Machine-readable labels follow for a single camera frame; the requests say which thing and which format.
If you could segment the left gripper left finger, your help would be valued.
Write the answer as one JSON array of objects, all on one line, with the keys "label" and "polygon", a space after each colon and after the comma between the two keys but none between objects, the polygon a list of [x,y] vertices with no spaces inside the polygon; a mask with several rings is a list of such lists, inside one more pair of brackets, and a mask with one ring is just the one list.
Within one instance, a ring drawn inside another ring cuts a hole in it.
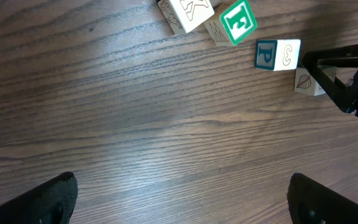
[{"label": "left gripper left finger", "polygon": [[64,172],[0,205],[0,223],[68,224],[77,196],[74,173]]}]

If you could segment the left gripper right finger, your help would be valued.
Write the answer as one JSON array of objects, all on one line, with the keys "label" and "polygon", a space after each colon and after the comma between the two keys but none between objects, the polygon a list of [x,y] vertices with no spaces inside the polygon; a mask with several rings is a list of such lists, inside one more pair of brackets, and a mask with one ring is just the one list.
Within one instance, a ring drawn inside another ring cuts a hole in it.
[{"label": "left gripper right finger", "polygon": [[295,224],[358,224],[358,204],[301,173],[292,175],[287,200]]}]

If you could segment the cream picture block yellow side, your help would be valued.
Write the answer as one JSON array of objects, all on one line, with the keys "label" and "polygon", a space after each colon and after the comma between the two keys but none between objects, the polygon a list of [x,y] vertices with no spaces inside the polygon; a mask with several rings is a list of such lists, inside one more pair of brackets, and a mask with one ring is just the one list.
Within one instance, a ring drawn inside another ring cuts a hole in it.
[{"label": "cream picture block yellow side", "polygon": [[191,32],[214,14],[209,0],[159,0],[157,5],[175,35]]}]

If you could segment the green F letter block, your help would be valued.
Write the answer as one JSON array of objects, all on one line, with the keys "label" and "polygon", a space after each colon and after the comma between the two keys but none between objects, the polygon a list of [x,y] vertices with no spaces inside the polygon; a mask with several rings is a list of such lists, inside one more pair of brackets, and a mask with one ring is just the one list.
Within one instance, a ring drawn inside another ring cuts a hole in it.
[{"label": "green F letter block", "polygon": [[248,0],[231,0],[220,4],[214,15],[204,22],[218,46],[236,46],[257,28]]}]

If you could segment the cream block red X side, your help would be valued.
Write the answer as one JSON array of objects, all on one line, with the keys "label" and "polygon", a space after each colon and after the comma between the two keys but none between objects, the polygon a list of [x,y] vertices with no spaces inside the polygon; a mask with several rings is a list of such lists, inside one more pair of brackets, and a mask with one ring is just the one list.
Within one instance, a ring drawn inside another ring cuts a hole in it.
[{"label": "cream block red X side", "polygon": [[[321,68],[326,75],[334,81],[336,77],[336,67],[322,66]],[[319,83],[309,74],[307,69],[301,67],[296,68],[294,91],[311,96],[326,94]]]}]

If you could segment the plain cream block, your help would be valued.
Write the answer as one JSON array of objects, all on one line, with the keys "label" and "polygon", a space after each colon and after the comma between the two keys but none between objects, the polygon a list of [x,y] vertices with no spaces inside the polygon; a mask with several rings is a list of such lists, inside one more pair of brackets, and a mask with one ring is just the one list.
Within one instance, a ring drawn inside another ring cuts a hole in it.
[{"label": "plain cream block", "polygon": [[254,67],[271,71],[295,70],[300,50],[300,39],[257,40]]}]

